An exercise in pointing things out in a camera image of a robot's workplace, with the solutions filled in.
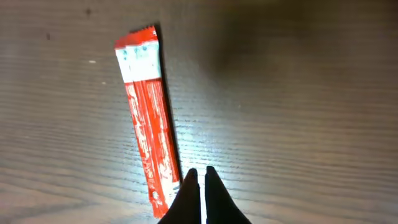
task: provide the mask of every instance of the black object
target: black object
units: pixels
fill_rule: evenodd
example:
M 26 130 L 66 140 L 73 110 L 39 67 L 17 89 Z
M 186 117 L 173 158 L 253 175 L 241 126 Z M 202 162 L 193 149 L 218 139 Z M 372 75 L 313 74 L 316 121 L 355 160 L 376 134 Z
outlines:
M 250 224 L 233 202 L 217 171 L 212 166 L 208 166 L 206 169 L 205 198 L 207 224 Z M 173 204 L 159 224 L 199 224 L 201 223 L 200 217 L 198 173 L 196 169 L 190 169 Z

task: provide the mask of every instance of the red wrapper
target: red wrapper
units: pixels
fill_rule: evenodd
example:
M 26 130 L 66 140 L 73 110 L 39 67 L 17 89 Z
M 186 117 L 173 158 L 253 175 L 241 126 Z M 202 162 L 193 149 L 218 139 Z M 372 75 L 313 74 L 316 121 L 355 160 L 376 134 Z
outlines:
M 127 98 L 154 216 L 162 218 L 180 187 L 169 115 L 166 110 L 154 27 L 116 41 L 116 56 Z

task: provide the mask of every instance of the brown tabletop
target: brown tabletop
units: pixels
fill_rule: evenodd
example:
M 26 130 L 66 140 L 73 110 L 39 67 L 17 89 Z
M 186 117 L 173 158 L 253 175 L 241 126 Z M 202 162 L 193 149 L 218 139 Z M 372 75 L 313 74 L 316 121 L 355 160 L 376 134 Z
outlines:
M 0 223 L 157 221 L 113 50 L 151 22 L 202 191 L 210 164 L 253 223 L 398 223 L 397 4 L 239 2 L 0 1 Z

